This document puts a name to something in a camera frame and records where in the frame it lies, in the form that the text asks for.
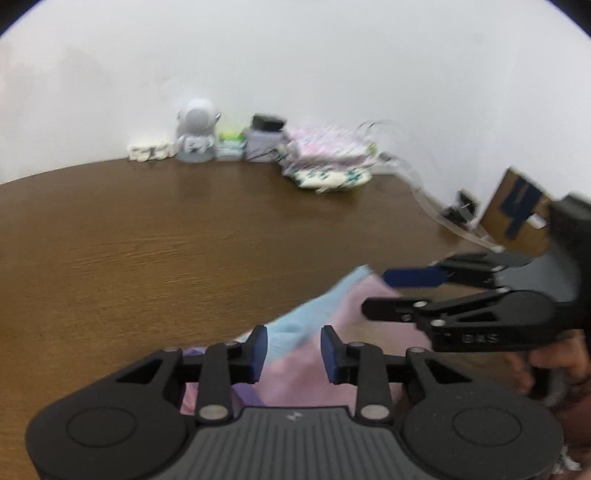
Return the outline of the person right hand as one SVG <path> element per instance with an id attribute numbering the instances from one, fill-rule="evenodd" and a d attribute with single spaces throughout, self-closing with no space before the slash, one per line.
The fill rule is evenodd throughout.
<path id="1" fill-rule="evenodd" d="M 581 330 L 526 353 L 507 353 L 504 359 L 515 388 L 523 395 L 531 395 L 541 382 L 535 378 L 536 369 L 550 373 L 544 402 L 551 408 L 567 409 L 590 396 L 590 354 Z"/>

